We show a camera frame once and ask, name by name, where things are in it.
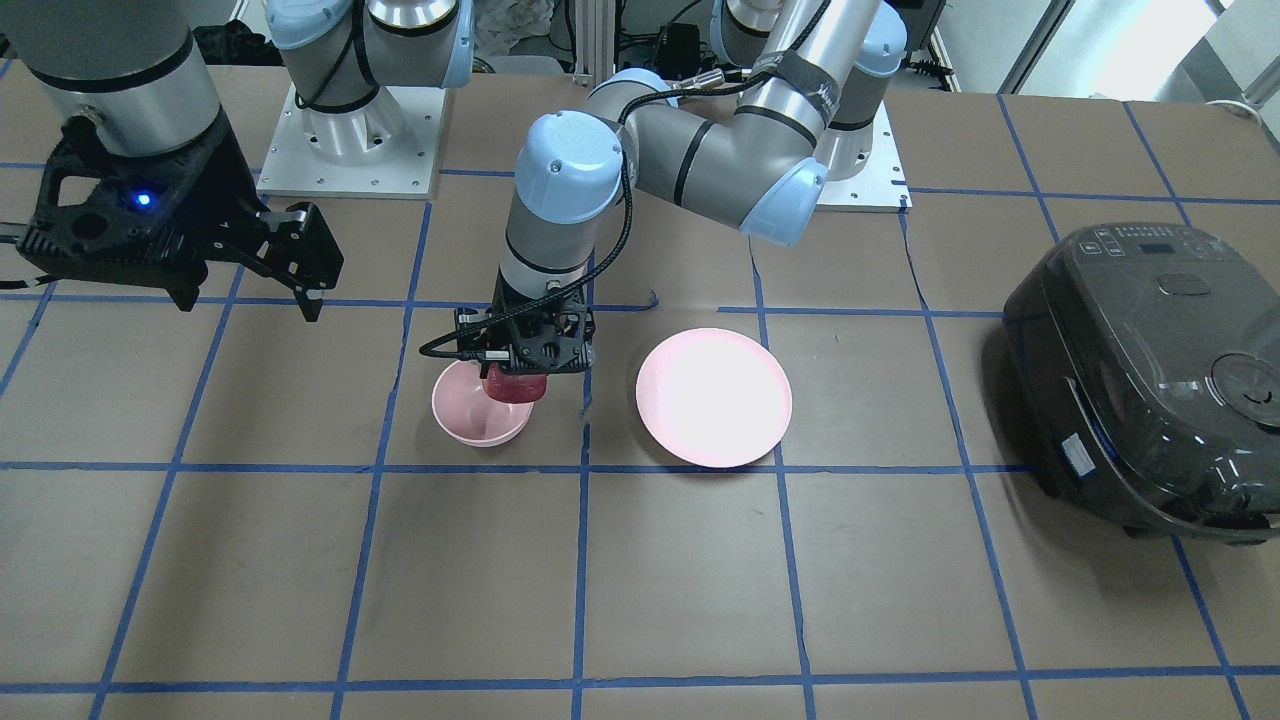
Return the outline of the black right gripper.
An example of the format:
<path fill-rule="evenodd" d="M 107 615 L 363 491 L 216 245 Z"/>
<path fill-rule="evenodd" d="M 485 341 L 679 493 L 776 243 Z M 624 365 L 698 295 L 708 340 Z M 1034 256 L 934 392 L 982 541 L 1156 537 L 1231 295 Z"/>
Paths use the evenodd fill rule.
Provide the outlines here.
<path fill-rule="evenodd" d="M 315 323 L 346 258 L 321 209 L 266 210 L 225 113 L 159 155 L 109 152 L 86 111 L 61 126 L 19 255 L 64 281 L 150 287 L 188 311 L 209 263 L 239 263 L 293 292 Z"/>

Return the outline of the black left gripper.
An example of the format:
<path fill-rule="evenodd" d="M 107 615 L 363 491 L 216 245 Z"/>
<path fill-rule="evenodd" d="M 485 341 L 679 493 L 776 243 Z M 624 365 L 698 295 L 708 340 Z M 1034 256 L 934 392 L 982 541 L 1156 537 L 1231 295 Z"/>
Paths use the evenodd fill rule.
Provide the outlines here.
<path fill-rule="evenodd" d="M 454 328 L 461 354 L 477 360 L 480 375 L 553 375 L 584 373 L 595 360 L 593 310 L 584 304 L 552 304 L 512 319 L 480 325 L 492 311 L 461 307 Z"/>

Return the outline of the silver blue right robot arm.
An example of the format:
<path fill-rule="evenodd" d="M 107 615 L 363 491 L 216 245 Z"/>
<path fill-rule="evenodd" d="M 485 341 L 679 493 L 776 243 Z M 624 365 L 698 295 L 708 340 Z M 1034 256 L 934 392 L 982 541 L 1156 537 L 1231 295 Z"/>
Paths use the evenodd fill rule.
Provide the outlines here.
<path fill-rule="evenodd" d="M 471 1 L 266 1 L 266 31 L 193 26 L 174 1 L 5 1 L 3 49 L 59 115 L 27 222 L 3 242 L 32 272 L 5 291 L 79 281 L 198 300 L 211 263 L 289 291 L 317 320 L 344 258 L 321 209 L 260 196 L 215 67 L 282 67 L 296 137 L 321 170 L 380 169 L 413 150 L 397 88 L 461 87 Z"/>

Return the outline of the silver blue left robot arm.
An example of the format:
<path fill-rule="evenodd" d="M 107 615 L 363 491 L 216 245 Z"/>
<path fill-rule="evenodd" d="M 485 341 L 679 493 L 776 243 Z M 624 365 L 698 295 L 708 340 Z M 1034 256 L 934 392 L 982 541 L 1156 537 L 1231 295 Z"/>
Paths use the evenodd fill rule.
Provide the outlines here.
<path fill-rule="evenodd" d="M 457 310 L 421 355 L 504 375 L 589 369 L 585 287 L 627 243 L 636 192 L 751 240 L 801 238 L 826 186 L 854 173 L 908 53 L 906 26 L 886 1 L 718 1 L 710 24 L 741 83 L 675 87 L 621 70 L 581 108 L 535 119 L 492 305 Z"/>

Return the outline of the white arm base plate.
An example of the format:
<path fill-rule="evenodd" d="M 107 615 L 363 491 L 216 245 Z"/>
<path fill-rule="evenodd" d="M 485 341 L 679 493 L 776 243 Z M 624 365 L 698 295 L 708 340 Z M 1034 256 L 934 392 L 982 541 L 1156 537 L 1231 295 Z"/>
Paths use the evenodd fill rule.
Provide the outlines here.
<path fill-rule="evenodd" d="M 298 199 L 429 200 L 435 190 L 451 91 L 384 87 L 365 108 L 303 110 L 288 91 L 257 182 Z"/>
<path fill-rule="evenodd" d="M 860 129 L 828 129 L 818 159 L 828 167 L 818 211 L 900 213 L 913 200 L 884 102 Z"/>

